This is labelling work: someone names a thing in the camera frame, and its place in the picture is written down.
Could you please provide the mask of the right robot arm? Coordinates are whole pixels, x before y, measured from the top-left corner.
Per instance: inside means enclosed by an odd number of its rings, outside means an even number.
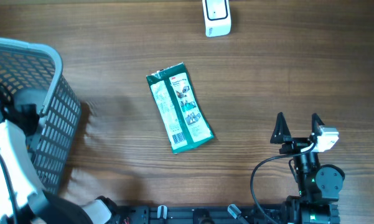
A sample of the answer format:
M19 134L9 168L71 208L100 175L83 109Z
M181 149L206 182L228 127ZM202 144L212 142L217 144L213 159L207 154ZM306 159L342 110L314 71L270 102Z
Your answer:
M345 180L343 170L332 164L322 165L319 154L330 150L339 140L335 127L326 126L312 115L312 132L307 138L294 138L282 112L278 113L272 144L280 144L279 153L291 156L289 167L299 189L298 196L288 196L280 209L280 223L340 223L336 202Z

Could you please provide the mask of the green 3M glove packet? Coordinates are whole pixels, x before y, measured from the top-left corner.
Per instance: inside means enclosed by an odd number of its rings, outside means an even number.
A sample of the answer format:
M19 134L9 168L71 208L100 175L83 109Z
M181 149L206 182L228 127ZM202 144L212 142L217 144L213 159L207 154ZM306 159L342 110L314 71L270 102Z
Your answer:
M173 154L193 150L214 138L184 63L146 77Z

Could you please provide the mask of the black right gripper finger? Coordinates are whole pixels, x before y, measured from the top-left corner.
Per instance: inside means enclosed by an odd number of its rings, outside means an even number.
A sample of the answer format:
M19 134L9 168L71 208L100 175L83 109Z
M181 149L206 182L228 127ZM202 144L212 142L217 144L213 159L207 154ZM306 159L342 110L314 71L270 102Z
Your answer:
M317 113L312 114L312 132L314 134L321 134L321 128L324 126L323 121Z
M284 144L291 142L291 133L287 126L283 112L279 112L276 119L274 131L271 135L271 144Z

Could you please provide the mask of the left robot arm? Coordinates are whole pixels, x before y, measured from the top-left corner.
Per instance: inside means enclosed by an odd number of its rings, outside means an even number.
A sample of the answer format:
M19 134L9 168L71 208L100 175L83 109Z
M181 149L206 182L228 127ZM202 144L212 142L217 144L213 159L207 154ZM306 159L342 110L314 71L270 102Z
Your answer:
M35 104L15 104L0 83L0 223L120 223L116 204L106 197L80 206L46 191L26 144L39 120Z

